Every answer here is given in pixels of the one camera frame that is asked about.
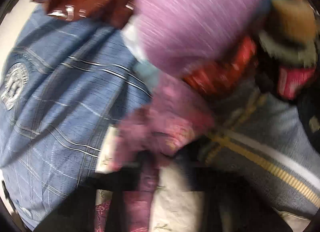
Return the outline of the purple floral garment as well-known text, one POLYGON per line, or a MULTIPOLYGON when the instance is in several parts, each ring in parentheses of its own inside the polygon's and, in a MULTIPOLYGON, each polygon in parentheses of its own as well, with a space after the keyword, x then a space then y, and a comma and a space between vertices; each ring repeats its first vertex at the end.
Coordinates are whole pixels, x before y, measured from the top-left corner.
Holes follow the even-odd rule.
POLYGON ((161 166, 213 125, 205 100, 184 81, 161 73, 151 102, 107 129, 95 171, 115 172, 139 161, 133 189, 121 193, 122 230, 148 231, 161 166))

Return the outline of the red patterned cloth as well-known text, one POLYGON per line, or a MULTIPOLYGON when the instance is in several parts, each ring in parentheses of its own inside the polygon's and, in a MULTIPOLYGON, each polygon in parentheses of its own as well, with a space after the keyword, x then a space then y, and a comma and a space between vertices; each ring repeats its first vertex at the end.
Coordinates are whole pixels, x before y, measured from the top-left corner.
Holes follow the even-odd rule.
POLYGON ((204 97, 227 96, 249 69, 255 67, 256 49, 254 40, 246 35, 227 60, 204 64, 185 76, 183 81, 204 97))

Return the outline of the lilac knitted garment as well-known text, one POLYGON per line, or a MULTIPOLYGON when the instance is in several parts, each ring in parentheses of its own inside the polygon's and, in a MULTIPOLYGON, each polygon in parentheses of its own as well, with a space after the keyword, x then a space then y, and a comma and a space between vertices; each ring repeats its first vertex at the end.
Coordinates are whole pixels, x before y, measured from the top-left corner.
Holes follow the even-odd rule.
POLYGON ((216 60, 245 32, 262 0, 135 0, 148 61, 179 76, 216 60))

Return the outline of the blue plaid bedsheet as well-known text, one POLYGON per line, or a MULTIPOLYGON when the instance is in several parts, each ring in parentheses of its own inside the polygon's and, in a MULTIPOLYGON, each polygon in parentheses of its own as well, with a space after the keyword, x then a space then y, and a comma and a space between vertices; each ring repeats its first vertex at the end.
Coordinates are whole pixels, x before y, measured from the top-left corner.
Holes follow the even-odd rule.
POLYGON ((150 100, 135 64, 112 26, 31 14, 1 80, 1 170, 29 229, 94 173, 108 127, 150 100))

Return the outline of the cream leaf-print blanket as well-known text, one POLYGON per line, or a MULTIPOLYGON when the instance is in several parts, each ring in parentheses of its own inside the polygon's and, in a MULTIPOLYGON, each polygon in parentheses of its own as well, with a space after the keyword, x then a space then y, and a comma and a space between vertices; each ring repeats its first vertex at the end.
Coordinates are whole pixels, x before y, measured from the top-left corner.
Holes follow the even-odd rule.
POLYGON ((143 169, 137 188, 124 194, 129 231, 287 231, 286 203, 319 206, 319 177, 276 149, 230 129, 200 156, 207 165, 236 172, 205 174, 208 192, 197 188, 186 160, 143 169))

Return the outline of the grey striped pillow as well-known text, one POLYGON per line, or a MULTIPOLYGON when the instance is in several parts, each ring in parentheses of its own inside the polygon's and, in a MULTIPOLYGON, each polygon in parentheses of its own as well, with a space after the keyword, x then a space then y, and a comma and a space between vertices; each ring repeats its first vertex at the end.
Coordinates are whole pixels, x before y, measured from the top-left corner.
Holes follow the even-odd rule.
POLYGON ((244 176, 277 210, 312 218, 319 209, 319 154, 297 108, 262 95, 248 80, 213 110, 218 131, 200 159, 244 176))

